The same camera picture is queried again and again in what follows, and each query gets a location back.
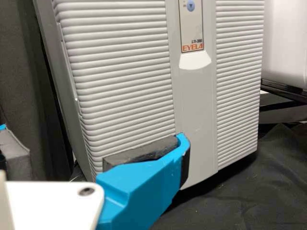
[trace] front label panel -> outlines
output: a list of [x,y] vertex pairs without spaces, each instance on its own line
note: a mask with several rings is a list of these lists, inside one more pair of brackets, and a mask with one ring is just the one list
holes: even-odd
[[204,49],[202,0],[179,0],[181,52]]

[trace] black cloth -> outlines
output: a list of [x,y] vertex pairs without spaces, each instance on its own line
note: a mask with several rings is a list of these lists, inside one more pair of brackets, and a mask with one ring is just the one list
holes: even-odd
[[0,124],[30,149],[36,180],[68,180],[73,166],[31,0],[0,6]]
[[275,126],[256,153],[180,191],[152,229],[307,229],[307,126]]

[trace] gray foam block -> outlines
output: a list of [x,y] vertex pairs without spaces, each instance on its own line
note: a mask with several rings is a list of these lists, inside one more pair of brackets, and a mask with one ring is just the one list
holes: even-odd
[[116,165],[156,160],[165,156],[171,150],[178,146],[178,140],[174,136],[169,136],[160,140],[156,140],[150,144],[123,151],[102,160],[103,171],[107,171]]
[[0,150],[7,162],[8,180],[32,180],[30,151],[8,129],[0,131]]

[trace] ribbed vent panel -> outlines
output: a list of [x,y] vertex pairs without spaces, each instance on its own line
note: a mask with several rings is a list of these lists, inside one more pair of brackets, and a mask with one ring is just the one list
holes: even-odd
[[54,0],[93,173],[175,134],[164,0]]
[[263,0],[216,1],[218,168],[257,147]]

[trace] black rubber pad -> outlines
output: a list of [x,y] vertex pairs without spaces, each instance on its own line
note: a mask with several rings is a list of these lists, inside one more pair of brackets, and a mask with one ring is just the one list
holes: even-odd
[[156,160],[165,156],[173,149],[177,148],[178,140],[174,136],[169,136],[160,140],[156,140],[148,145],[144,145],[135,149],[123,151],[102,160],[103,171],[108,171],[116,165]]

